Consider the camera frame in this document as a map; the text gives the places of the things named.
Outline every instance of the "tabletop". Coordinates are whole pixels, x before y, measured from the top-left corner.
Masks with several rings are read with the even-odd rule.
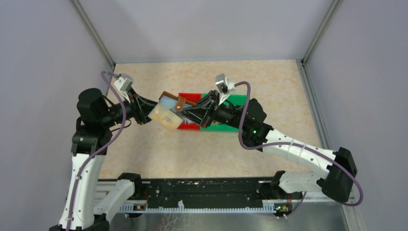
[[[163,91],[177,95],[217,89],[215,76],[221,73],[233,82],[248,81],[251,98],[268,115],[265,123],[319,146],[295,60],[117,64],[115,73],[133,77],[133,89],[155,101]],[[246,87],[233,94],[246,94]],[[118,102],[112,92],[108,98]],[[108,148],[100,178],[117,178],[122,172],[142,178],[254,177],[273,176],[279,170],[307,171],[282,157],[243,149],[237,132],[170,132],[154,121],[141,126],[133,120]]]

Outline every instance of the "white wall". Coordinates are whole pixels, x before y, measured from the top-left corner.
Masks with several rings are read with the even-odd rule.
[[[82,0],[116,63],[303,58],[332,0]]]
[[[0,2],[0,230],[48,230],[69,186],[77,96],[109,66],[67,0]]]
[[[308,66],[332,145],[353,152],[369,231],[407,229],[407,12],[344,1]]]

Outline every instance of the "red block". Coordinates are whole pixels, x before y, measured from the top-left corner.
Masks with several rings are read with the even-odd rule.
[[[178,95],[186,98],[186,100],[191,101],[191,102],[199,101],[203,97],[202,94],[199,94],[199,93],[179,93]],[[200,125],[195,124],[195,123],[188,124],[188,123],[183,122],[182,124],[180,124],[178,129],[200,130]]]

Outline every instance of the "green block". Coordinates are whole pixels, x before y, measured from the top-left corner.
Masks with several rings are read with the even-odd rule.
[[[246,95],[230,95],[228,97],[228,101],[230,101],[234,106],[235,105],[244,105],[246,100]],[[207,128],[200,128],[200,130],[207,130],[207,131],[238,131],[238,129],[224,125],[224,124],[217,124],[217,123],[212,123],[210,126]]]

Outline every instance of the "metal frame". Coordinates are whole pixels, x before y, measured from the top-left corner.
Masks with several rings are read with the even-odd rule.
[[[108,52],[108,49],[105,47],[101,37],[99,36],[98,32],[96,31],[95,27],[93,26],[91,20],[88,18],[84,8],[82,7],[79,0],[69,0],[73,8],[75,9],[76,13],[78,14],[79,18],[81,19],[82,23],[84,24],[85,28],[87,29],[89,35],[92,37],[95,45],[98,47],[99,51],[101,52],[102,56],[106,59],[106,61],[111,66],[112,70],[115,68],[115,63],[112,60],[111,55]]]
[[[75,11],[77,12],[79,18],[81,19],[82,23],[84,24],[85,28],[89,32],[90,36],[95,42],[95,45],[98,47],[99,51],[101,54],[104,56],[106,61],[109,63],[111,66],[112,70],[115,68],[115,63],[113,62],[107,48],[105,47],[102,39],[100,38],[99,34],[97,33],[96,29],[94,28],[92,22],[88,18],[87,14],[85,13],[82,5],[80,4],[79,0],[69,0],[72,6],[74,7]],[[321,111],[319,109],[319,103],[316,98],[315,90],[313,88],[313,83],[311,81],[311,77],[307,68],[308,61],[310,60],[310,57],[312,56],[314,50],[318,46],[321,38],[323,37],[324,32],[327,30],[330,21],[332,20],[335,12],[341,5],[343,0],[333,0],[331,3],[331,6],[326,13],[322,23],[320,24],[312,42],[310,43],[305,56],[303,59],[298,59],[296,60],[300,77],[302,79],[302,83],[306,92],[307,100],[309,102],[310,106],[310,111],[312,113],[312,117],[316,126],[316,130],[318,133],[319,141],[320,144],[323,148],[326,149],[331,149],[331,144],[330,144],[330,139],[325,127],[325,123],[323,120],[323,116],[321,115]],[[311,202],[311,203],[316,203],[316,202],[326,202],[329,203],[329,201],[326,201],[326,198],[322,193],[314,193],[308,196],[305,199],[305,202]],[[359,231],[364,231],[367,230],[364,220],[361,216],[359,207],[348,207],[348,206],[343,206],[343,212],[344,216],[348,225],[349,230],[354,231],[354,230],[359,230]]]
[[[95,193],[95,204],[99,203],[100,201],[102,201],[106,195],[108,193],[110,193],[112,190],[114,190],[115,188],[115,184],[116,184],[117,180],[113,179],[113,180],[104,180],[104,181],[98,181],[97,185],[96,185],[96,193]],[[350,200],[354,200],[354,196],[350,195]],[[298,203],[300,201],[300,199],[293,199],[292,200],[295,203]],[[271,200],[262,200],[262,202],[265,204],[267,203],[286,203],[287,200],[286,199],[271,199]],[[303,203],[336,203],[334,202],[332,199],[330,199],[329,197],[327,197],[326,195],[324,195],[321,192],[308,192],[306,194],[306,197],[303,201]],[[121,212],[135,212],[133,211],[133,206],[129,207],[130,205],[144,205],[146,204],[146,200],[133,200],[133,199],[129,199],[126,200],[126,202],[124,203],[124,205],[120,208]],[[259,209],[261,208],[246,208],[246,209],[191,209],[190,211],[193,210],[197,210],[197,211],[209,211],[209,212],[218,212],[218,213],[229,213],[229,211],[235,211],[238,213],[241,213],[244,211],[244,213],[258,213]],[[155,209],[151,209],[152,212],[169,212],[169,211],[173,211],[173,210],[177,210],[176,208],[155,208]]]

